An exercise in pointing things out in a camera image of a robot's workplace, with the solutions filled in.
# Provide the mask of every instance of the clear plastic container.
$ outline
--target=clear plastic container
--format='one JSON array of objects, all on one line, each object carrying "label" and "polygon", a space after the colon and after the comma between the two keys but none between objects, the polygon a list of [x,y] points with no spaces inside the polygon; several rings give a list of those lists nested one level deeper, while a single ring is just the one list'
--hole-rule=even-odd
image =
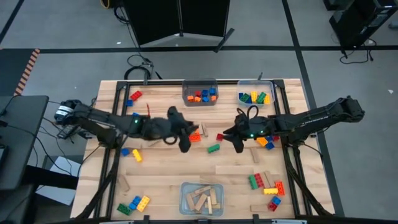
[{"label": "clear plastic container", "polygon": [[[195,211],[191,211],[188,206],[186,195],[190,194],[202,187],[211,186],[216,190],[217,203],[220,203],[220,209],[213,209],[213,214],[209,214],[208,208],[205,208],[203,204],[201,214],[197,214]],[[207,196],[210,196],[209,191],[204,192]],[[193,203],[196,204],[200,198],[200,195],[193,198]],[[224,187],[221,184],[194,184],[184,182],[180,189],[180,213],[182,215],[194,215],[194,216],[207,216],[207,217],[220,217],[224,213]]]},{"label": "clear plastic container", "polygon": [[[237,90],[237,99],[240,105],[251,106],[256,105],[259,108],[267,105],[273,104],[275,101],[275,91],[274,84],[271,81],[267,80],[240,80],[238,81]],[[269,104],[262,103],[244,103],[239,99],[239,93],[247,93],[251,97],[251,92],[257,91],[257,95],[259,96],[262,92],[269,95]]]},{"label": "clear plastic container", "polygon": [[[210,90],[210,88],[216,89],[216,100],[212,101],[210,93],[207,95],[209,102],[189,102],[187,96],[195,97],[196,91]],[[218,85],[217,80],[214,78],[209,79],[197,79],[197,80],[184,80],[182,82],[182,100],[185,106],[214,106],[218,100]]]}]

